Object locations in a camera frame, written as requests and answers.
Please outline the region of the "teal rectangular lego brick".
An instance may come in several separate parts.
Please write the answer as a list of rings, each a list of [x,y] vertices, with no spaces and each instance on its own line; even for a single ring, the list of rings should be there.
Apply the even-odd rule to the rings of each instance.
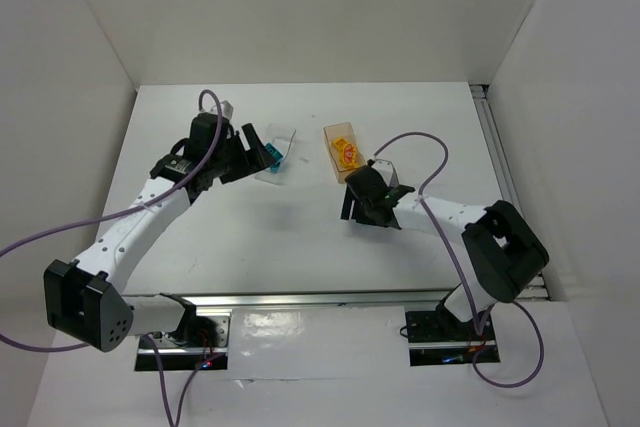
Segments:
[[[282,154],[281,154],[281,152],[280,152],[276,147],[274,147],[271,143],[267,143],[267,144],[265,145],[265,147],[266,147],[266,150],[268,151],[268,153],[269,153],[269,154],[270,154],[270,155],[271,155],[271,156],[272,156],[276,161],[278,161],[278,160],[280,160],[280,159],[282,158]]]

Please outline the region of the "yellow square lego brick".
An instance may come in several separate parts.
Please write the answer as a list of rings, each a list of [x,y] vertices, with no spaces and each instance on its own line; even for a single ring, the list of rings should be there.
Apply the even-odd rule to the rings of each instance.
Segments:
[[[332,144],[336,147],[336,148],[341,148],[343,145],[346,144],[346,140],[342,137],[336,138],[332,141]]]

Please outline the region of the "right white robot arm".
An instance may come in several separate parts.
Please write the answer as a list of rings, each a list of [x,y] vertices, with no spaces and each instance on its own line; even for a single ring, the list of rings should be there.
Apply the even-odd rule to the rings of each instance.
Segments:
[[[460,204],[401,184],[388,161],[370,161],[345,178],[341,218],[440,237],[459,285],[440,303],[446,319],[484,327],[497,303],[512,303],[549,263],[549,253],[511,203]]]

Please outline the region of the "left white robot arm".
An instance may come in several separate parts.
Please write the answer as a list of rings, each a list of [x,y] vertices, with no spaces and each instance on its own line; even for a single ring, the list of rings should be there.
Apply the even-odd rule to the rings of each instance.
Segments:
[[[273,161],[253,125],[236,131],[225,117],[196,116],[188,137],[151,169],[133,213],[120,218],[72,261],[55,260],[45,270],[48,324],[102,352],[114,350],[128,336],[163,332],[185,343],[197,330],[212,328],[183,297],[127,297],[123,291],[169,225],[214,182],[243,179]]]

